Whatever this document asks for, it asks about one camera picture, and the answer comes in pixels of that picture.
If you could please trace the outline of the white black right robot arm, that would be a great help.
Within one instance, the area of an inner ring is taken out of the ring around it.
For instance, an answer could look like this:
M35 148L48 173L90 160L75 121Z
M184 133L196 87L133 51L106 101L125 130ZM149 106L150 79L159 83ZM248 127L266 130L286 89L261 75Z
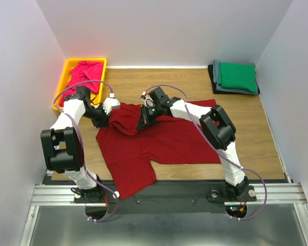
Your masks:
M237 200L244 196L249 185L236 151L236 127L220 105L198 106L180 99L169 98L160 86L151 87L141 95L137 130L153 126L160 116L170 116L192 122L204 140L218 154L224 170L228 198Z

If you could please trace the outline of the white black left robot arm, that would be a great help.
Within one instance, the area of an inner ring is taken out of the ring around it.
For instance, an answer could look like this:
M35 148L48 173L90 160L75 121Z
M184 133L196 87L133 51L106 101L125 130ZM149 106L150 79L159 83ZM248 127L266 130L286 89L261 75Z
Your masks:
M85 153L78 124L82 117L90 119L96 128L107 127L112 111L120 102L111 92L98 106L93 106L90 89L77 85L76 92L64 99L57 121L41 132L41 143L46 167L49 171L64 174L76 187L76 199L84 203L107 200L106 188L98 175L87 169Z

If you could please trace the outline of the dark red t-shirt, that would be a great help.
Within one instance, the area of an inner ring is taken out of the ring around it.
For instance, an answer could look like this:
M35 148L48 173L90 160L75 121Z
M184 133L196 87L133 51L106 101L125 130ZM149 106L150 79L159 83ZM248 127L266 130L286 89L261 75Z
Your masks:
M96 141L122 200L153 184L151 165L220 163L192 122L160 116L148 129L137 131L140 105L122 103L100 128Z

